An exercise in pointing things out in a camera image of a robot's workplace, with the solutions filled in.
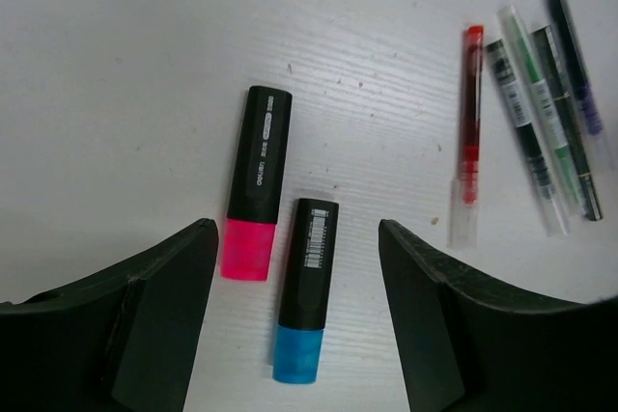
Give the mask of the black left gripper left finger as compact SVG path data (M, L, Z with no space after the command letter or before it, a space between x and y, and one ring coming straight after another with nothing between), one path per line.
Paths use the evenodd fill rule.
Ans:
M1 306L5 411L181 411L218 250L201 219L70 284Z

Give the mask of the pink highlighter marker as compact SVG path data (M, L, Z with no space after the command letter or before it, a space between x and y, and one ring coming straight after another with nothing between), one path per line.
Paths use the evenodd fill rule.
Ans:
M267 279L279 217L293 96L249 88L224 224L221 276Z

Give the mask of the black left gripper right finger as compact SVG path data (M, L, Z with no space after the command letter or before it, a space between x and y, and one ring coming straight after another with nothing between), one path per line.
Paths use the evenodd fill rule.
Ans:
M515 287L379 223L379 261L413 411L613 411L617 301Z

